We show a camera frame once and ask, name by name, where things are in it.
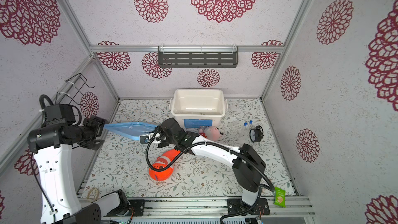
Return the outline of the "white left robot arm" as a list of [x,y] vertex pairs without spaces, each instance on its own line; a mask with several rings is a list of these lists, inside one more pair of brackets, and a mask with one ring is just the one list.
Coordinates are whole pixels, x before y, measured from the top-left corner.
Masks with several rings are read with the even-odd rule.
[[42,224],[99,224],[108,214],[123,216],[131,205],[122,190],[111,192],[82,207],[77,198],[72,172],[73,146],[98,150],[106,119],[75,118],[74,105],[55,104],[45,94],[39,97],[41,127],[31,131],[27,142],[36,181],[42,194]]

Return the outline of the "white plastic storage bin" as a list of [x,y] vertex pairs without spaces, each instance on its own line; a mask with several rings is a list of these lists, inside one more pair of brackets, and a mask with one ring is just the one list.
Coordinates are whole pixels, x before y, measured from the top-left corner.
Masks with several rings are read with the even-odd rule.
[[182,128],[218,127],[228,111],[221,90],[177,89],[169,109]]

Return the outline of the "blue plastic lid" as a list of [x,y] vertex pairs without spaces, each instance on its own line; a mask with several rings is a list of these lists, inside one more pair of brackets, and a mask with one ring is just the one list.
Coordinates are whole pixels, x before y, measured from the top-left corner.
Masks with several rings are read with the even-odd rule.
[[140,141],[140,136],[153,133],[157,125],[145,122],[110,123],[104,125],[104,129],[124,138]]

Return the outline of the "blue capped test tube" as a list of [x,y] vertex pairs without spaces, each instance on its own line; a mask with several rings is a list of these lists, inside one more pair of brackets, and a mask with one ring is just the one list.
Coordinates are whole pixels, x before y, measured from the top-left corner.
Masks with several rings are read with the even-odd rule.
[[252,128],[253,128],[253,121],[250,120],[248,124],[248,131],[250,132]]
[[243,129],[242,129],[242,136],[246,136],[247,135],[247,131],[248,131],[248,123],[245,122]]

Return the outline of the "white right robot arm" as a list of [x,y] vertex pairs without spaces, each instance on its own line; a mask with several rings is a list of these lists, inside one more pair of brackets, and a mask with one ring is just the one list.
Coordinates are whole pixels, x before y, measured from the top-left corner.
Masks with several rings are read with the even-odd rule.
[[[255,205],[255,201],[262,195],[263,189],[270,192],[276,191],[271,180],[265,175],[266,163],[248,144],[233,147],[211,141],[198,133],[184,130],[174,118],[169,118],[149,133],[140,135],[140,143],[147,145],[146,163],[154,172],[167,171],[186,153],[226,165],[233,170],[238,184],[242,187],[241,200],[247,206]],[[168,160],[167,164],[156,168],[149,160],[149,150],[152,144],[157,144],[159,148],[174,145],[179,154],[172,160]]]

